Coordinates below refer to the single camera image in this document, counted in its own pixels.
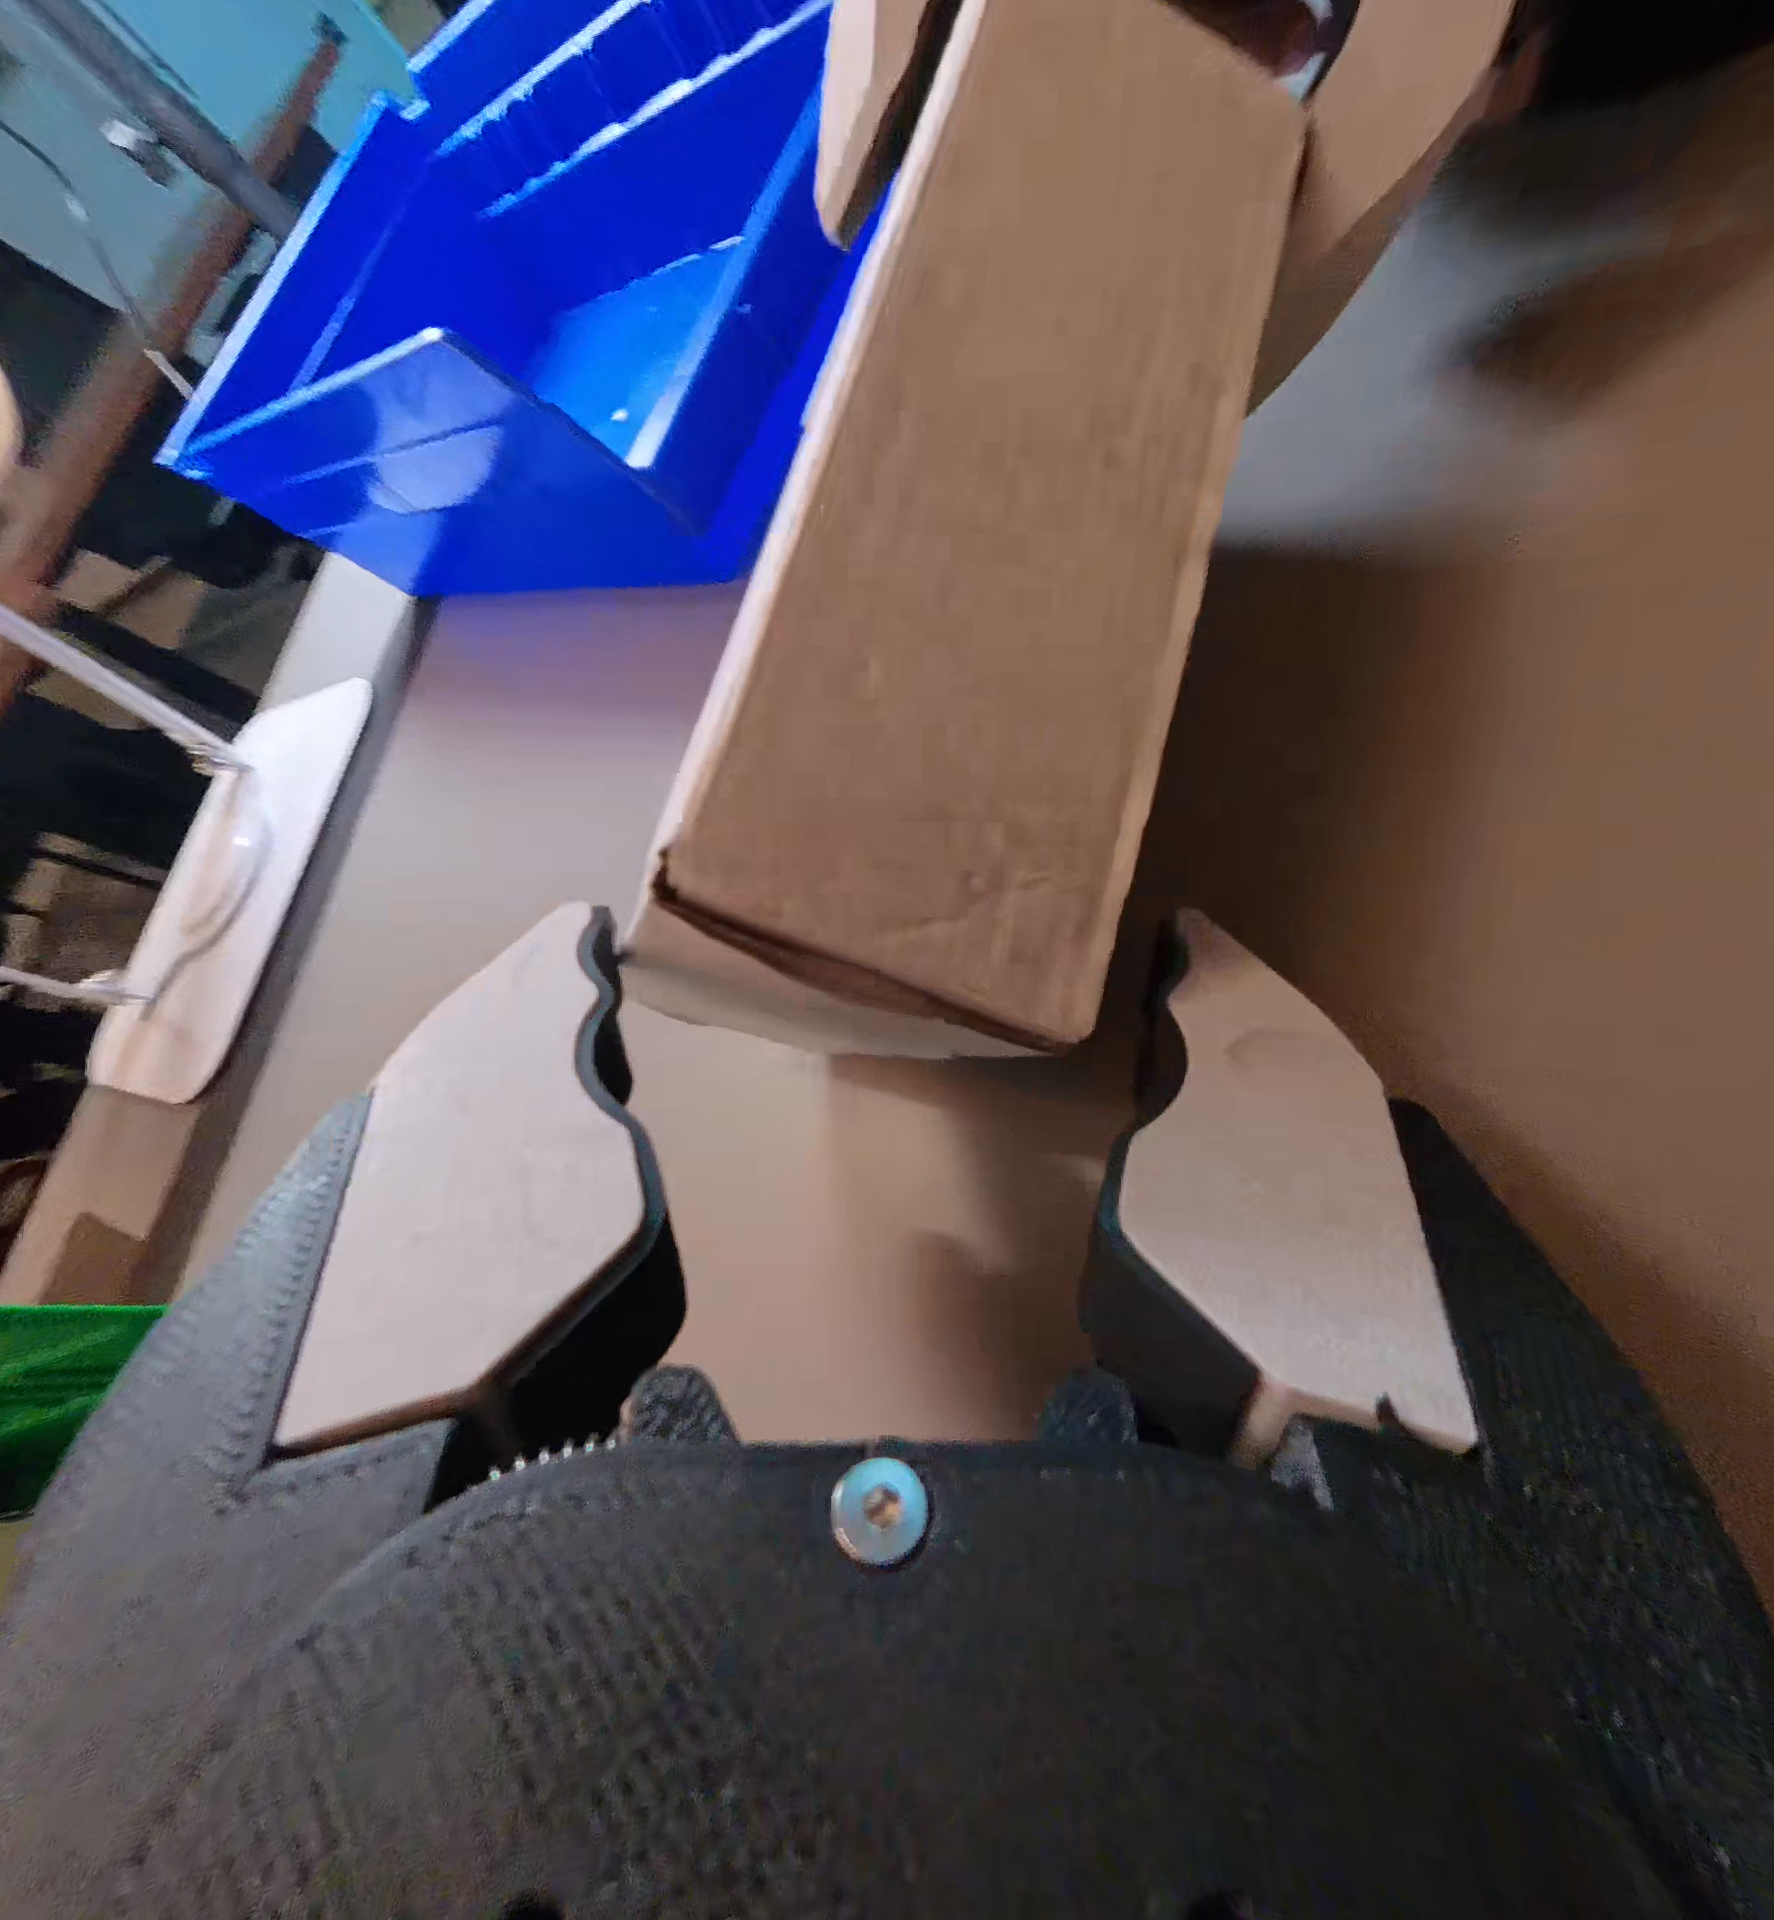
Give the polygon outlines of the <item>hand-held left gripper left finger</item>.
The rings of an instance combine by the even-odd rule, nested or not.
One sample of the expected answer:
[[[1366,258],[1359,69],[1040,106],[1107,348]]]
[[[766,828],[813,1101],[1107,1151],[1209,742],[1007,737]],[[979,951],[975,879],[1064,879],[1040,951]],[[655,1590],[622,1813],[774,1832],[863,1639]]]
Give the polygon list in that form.
[[[616,921],[556,906],[373,1073],[280,1453],[465,1419],[488,1453],[616,1429],[686,1269],[616,1025]]]

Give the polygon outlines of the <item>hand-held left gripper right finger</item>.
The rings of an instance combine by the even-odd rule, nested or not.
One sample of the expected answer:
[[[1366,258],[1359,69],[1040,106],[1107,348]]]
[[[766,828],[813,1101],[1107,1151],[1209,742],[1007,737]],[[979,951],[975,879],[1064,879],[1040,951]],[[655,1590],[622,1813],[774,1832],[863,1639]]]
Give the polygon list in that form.
[[[1479,1444],[1379,1073],[1201,909],[1159,935],[1085,1337],[1135,1424],[1197,1456],[1279,1456],[1293,1419]]]

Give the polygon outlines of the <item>grey pole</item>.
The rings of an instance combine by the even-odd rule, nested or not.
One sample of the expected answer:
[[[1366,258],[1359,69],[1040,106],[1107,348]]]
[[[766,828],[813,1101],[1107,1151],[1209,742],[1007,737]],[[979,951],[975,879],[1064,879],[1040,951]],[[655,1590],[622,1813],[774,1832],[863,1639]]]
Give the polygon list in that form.
[[[218,130],[175,85],[155,76],[82,0],[34,0],[76,61],[133,108],[187,174],[202,174],[258,232],[292,236],[302,212]]]

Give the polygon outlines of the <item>white cardboard box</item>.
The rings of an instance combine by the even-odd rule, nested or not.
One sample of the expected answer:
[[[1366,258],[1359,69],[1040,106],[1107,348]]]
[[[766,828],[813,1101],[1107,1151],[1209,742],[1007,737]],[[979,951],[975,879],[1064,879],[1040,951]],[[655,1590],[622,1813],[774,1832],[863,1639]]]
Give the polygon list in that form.
[[[1479,117],[1514,7],[838,7],[824,224],[901,159],[673,776],[625,991],[813,1051],[1097,1030],[1251,393]]]

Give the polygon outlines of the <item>green plastic bin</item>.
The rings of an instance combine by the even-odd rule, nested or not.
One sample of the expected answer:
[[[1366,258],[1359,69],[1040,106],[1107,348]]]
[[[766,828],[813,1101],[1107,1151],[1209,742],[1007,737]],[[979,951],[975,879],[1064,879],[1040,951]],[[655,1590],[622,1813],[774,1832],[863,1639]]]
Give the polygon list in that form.
[[[0,1519],[44,1500],[157,1320],[157,1305],[0,1305]]]

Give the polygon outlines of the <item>document stand with white base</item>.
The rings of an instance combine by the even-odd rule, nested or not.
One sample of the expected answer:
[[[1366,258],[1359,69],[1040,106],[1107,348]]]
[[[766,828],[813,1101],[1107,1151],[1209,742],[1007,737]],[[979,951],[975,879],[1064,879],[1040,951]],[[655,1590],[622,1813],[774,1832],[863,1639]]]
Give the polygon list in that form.
[[[0,485],[17,454],[20,417],[0,370]],[[0,991],[34,991],[100,1014],[88,1047],[97,1091],[187,1104],[220,1073],[274,962],[369,729],[373,686],[327,686],[220,737],[10,606],[0,606],[0,640],[166,737],[207,776],[196,828],[122,974],[44,980],[0,962]]]

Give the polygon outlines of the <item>blue plastic bin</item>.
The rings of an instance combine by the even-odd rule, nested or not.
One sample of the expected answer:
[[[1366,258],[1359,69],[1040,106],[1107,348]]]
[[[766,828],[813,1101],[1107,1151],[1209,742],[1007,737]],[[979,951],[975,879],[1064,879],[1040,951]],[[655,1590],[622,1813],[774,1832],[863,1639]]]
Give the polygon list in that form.
[[[403,594],[746,573],[863,250],[824,0],[488,0],[373,95],[157,465]]]

